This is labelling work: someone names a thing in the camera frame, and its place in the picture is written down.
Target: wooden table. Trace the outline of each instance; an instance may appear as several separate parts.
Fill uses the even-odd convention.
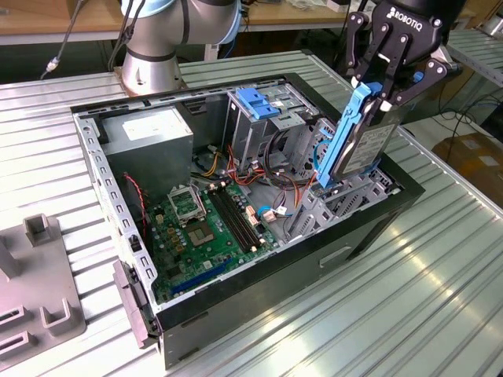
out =
[[[460,21],[466,25],[474,15],[465,10]],[[279,5],[255,3],[250,7],[249,25],[243,21],[240,31],[337,28],[342,26],[345,16],[323,6],[300,10],[285,0]],[[69,41],[116,39],[122,19],[117,0],[89,0],[80,11]],[[8,15],[0,16],[0,45],[60,42],[68,22],[12,9]]]
[[[89,0],[80,10],[69,41],[116,39],[122,21],[117,0]],[[61,42],[69,22],[63,18],[9,9],[8,15],[0,16],[0,45]]]

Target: aluminum table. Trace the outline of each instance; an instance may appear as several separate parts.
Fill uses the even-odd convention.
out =
[[[478,30],[459,30],[450,33],[447,48],[454,59],[503,87],[503,40]]]
[[[301,52],[182,65],[192,87],[292,71],[343,109],[351,88]],[[137,348],[113,283],[116,251],[68,110],[121,97],[113,74],[0,86],[0,227],[58,217],[87,322],[84,334],[2,377],[165,375],[155,348]],[[406,132],[387,153],[425,187],[414,207],[366,253],[169,375],[498,374],[501,209]]]

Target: ram slot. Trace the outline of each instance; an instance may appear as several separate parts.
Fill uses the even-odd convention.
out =
[[[227,192],[212,192],[209,198],[243,252],[248,253],[253,246],[257,247],[260,245],[259,238],[252,227],[241,216],[241,213]]]

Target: green circuit board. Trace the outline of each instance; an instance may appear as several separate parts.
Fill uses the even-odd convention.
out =
[[[236,211],[246,219],[244,209],[249,203],[239,186],[231,184],[226,192],[233,198]],[[180,226],[168,199],[147,208],[152,219],[152,260],[158,272],[152,287],[158,302],[169,301],[277,247],[272,233],[263,225],[263,228],[260,227],[262,232],[252,229],[265,242],[256,251],[241,250],[208,193],[201,191],[200,198],[207,212],[206,218],[204,221],[195,219],[185,228]],[[194,208],[190,194],[178,197],[177,201],[178,208]]]

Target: power cable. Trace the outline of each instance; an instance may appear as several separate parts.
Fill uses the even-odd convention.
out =
[[[113,70],[113,63],[116,59],[116,55],[119,52],[119,50],[124,45],[126,45],[131,40],[131,38],[133,38],[134,25],[136,25],[136,21],[138,20],[138,16],[140,15],[141,9],[145,5],[146,0],[141,0],[140,5],[136,9],[133,20],[131,21],[131,23],[127,27],[125,27],[127,20],[129,19],[131,8],[133,6],[133,0],[129,0],[129,1],[130,2],[127,5],[126,14],[124,15],[123,24],[120,28],[121,30],[119,32],[119,37],[117,38],[117,43],[113,48],[112,55],[110,56],[110,59],[108,60],[108,71],[110,71],[110,72]]]
[[[57,68],[57,66],[59,65],[59,63],[61,61],[61,56],[63,55],[64,48],[66,47],[66,44],[68,42],[68,38],[70,37],[70,34],[72,33],[73,26],[75,25],[75,21],[77,20],[77,16],[79,15],[80,9],[82,8],[84,1],[85,0],[79,0],[79,2],[77,2],[77,5],[75,6],[75,9],[72,14],[72,18],[70,19],[70,24],[68,25],[68,28],[66,29],[66,33],[64,34],[64,38],[63,38],[63,42],[61,43],[60,50],[57,52],[57,55],[50,60],[50,62],[47,64],[46,70],[40,75],[41,80],[43,80],[48,73],[54,71]]]

